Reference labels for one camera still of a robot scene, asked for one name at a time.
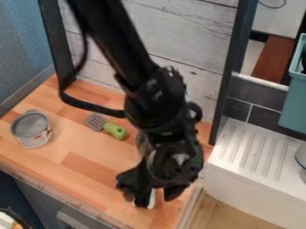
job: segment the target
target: wooden wall panel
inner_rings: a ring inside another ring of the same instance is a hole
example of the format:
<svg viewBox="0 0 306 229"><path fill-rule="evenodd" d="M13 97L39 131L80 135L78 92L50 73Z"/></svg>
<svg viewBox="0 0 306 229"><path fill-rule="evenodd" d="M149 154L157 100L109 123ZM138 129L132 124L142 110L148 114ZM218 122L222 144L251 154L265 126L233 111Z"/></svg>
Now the wooden wall panel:
<svg viewBox="0 0 306 229"><path fill-rule="evenodd" d="M190 100L212 121L225 66L238 0L123 0L140 36L160 65L172 65L182 73ZM81 56L80 31L60 0L64 26L76 63ZM114 71L89 40L89 60L79 78L118 88Z"/></svg>

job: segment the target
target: black frame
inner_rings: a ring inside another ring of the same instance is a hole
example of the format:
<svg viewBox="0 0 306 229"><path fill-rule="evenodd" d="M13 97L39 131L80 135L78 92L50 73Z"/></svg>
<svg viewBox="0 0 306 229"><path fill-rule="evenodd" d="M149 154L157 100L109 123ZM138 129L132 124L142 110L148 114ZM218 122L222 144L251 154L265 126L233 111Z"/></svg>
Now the black frame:
<svg viewBox="0 0 306 229"><path fill-rule="evenodd" d="M217 141L217 134L224 113L225 98L232 75L234 72L240 72L242 69L242 63L248 46L257 4L258 0L240 0L238 4L232 38L228 48L225 69L222 76L215 115L209 137L209 144L212 146L214 146Z"/></svg>
<svg viewBox="0 0 306 229"><path fill-rule="evenodd" d="M57 0L38 0L38 4L59 84L68 87L76 76Z"/></svg>

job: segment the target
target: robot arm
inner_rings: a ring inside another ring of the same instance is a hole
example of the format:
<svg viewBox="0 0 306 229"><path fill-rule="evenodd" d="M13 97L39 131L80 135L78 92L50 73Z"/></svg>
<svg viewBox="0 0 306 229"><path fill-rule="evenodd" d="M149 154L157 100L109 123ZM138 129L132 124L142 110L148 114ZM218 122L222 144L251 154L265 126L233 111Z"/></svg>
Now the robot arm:
<svg viewBox="0 0 306 229"><path fill-rule="evenodd" d="M183 77L173 67L160 67L150 59L121 1L67 2L84 40L84 55L75 71L86 62L86 37L91 36L115 69L126 96L124 109L112 110L73 98L60 85L61 99L78 108L125 117L140 130L140 164L116 177L116 187L127 200L147 207L154 188L164 188L165 200L178 197L203 167L195 130L201 109L186 100Z"/></svg>

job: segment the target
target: cable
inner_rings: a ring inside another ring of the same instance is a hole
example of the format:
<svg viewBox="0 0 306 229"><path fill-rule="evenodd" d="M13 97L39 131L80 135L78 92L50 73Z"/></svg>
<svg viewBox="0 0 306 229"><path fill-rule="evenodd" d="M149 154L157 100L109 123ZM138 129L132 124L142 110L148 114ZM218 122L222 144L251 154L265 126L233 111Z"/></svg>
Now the cable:
<svg viewBox="0 0 306 229"><path fill-rule="evenodd" d="M80 61L76 64L75 66L75 74L79 73L80 70L84 67L87 57L88 57L88 52L89 52L89 44L87 40L87 33L89 32L89 26L87 22L84 20L82 15L78 12L77 8L73 4L72 0L67 0L68 5L71 7L72 13L74 14L75 20L79 24L79 28L81 30L81 37L82 37L82 45L83 45L83 54L81 56ZM60 85L59 89L59 96L63 100L64 103L69 104L74 107L78 107L81 109L85 109L88 111L96 112L96 113L101 113L104 115L110 115L113 117L117 118L125 118L125 113L123 110L114 110L105 106L99 106L95 104L91 104L89 102L85 102L82 100L79 100L77 98L74 98L67 93L65 93L66 88L63 88Z"/></svg>
<svg viewBox="0 0 306 229"><path fill-rule="evenodd" d="M267 8L270 8L270 9L280 9L280 8L284 7L287 4L287 0L284 0L283 3L281 5L279 5L279 6L273 6L273 5L264 4L260 0L259 0L259 3L262 4L263 6L266 6Z"/></svg>

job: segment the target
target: gray tile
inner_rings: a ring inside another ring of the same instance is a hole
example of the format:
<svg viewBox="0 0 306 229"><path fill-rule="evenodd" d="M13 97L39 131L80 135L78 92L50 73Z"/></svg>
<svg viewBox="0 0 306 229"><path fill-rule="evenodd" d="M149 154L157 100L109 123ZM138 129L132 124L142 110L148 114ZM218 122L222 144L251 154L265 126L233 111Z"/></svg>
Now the gray tile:
<svg viewBox="0 0 306 229"><path fill-rule="evenodd" d="M286 94L285 91L279 89L232 77L227 96L281 111Z"/></svg>
<svg viewBox="0 0 306 229"><path fill-rule="evenodd" d="M224 115L246 122L251 105L241 101L227 98L225 100Z"/></svg>
<svg viewBox="0 0 306 229"><path fill-rule="evenodd" d="M276 131L299 140L306 140L306 134L279 126L279 117L280 113L278 112L258 106L253 106L248 123L263 127L271 131Z"/></svg>

